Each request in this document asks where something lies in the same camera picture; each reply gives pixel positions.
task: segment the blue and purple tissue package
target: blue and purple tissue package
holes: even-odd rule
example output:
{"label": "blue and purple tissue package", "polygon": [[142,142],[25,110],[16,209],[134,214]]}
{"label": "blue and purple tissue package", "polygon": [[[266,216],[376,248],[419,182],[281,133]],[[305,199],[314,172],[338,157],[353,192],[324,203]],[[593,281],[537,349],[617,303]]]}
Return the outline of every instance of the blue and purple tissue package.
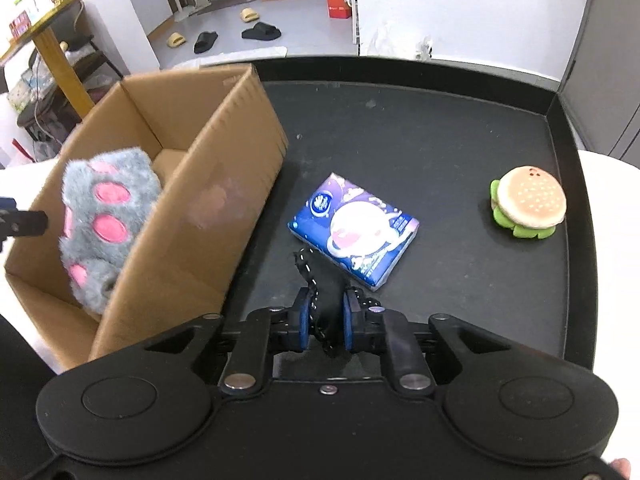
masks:
{"label": "blue and purple tissue package", "polygon": [[298,238],[377,290],[420,222],[332,173],[288,225]]}

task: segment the black raised edge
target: black raised edge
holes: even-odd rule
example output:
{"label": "black raised edge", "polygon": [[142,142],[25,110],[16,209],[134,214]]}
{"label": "black raised edge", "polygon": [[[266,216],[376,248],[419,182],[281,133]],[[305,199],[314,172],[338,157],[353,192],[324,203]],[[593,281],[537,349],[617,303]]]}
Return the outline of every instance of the black raised edge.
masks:
{"label": "black raised edge", "polygon": [[560,99],[546,114],[566,194],[569,298],[564,358],[591,370],[598,325],[598,270],[591,207],[580,157]]}
{"label": "black raised edge", "polygon": [[591,209],[575,141],[556,92],[464,68],[379,57],[286,57],[252,63],[265,82],[335,81],[419,88],[482,99],[545,116],[567,195],[570,273],[564,358],[593,368],[598,291]]}
{"label": "black raised edge", "polygon": [[544,115],[556,93],[503,77],[381,57],[308,56],[252,61],[263,81],[339,81],[421,88],[491,101]]}

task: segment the furry gray paw toy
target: furry gray paw toy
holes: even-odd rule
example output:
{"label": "furry gray paw toy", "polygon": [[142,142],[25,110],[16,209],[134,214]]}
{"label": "furry gray paw toy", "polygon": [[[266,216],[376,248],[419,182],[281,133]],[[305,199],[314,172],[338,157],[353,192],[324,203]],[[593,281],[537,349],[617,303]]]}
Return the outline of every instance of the furry gray paw toy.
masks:
{"label": "furry gray paw toy", "polygon": [[76,300],[103,314],[133,243],[160,195],[151,160],[139,148],[72,160],[62,182],[62,263]]}

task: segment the toy hamburger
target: toy hamburger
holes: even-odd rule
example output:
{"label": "toy hamburger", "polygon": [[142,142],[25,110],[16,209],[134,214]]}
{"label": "toy hamburger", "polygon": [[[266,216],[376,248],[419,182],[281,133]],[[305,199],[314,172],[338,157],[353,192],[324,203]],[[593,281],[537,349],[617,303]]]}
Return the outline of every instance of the toy hamburger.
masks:
{"label": "toy hamburger", "polygon": [[535,166],[521,166],[491,183],[496,223],[516,238],[548,238],[564,220],[566,197],[560,183]]}

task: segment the tile floor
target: tile floor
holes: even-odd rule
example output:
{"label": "tile floor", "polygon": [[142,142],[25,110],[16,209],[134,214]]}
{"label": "tile floor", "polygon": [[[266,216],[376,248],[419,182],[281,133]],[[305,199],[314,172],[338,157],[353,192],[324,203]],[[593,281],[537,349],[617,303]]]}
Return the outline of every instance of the tile floor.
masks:
{"label": "tile floor", "polygon": [[[241,33],[253,23],[244,23],[240,11],[250,6],[260,14],[260,20],[275,25],[282,36],[273,41],[244,40]],[[193,53],[193,44],[203,31],[215,30],[219,37],[204,54]],[[166,46],[172,32],[182,34],[187,43],[178,48]],[[265,46],[285,46],[288,56],[357,56],[358,46],[353,44],[351,18],[329,18],[326,0],[255,0],[225,9],[193,15],[177,22],[160,38],[151,42],[160,68],[171,68],[195,57],[208,57],[223,52],[250,50]]]}

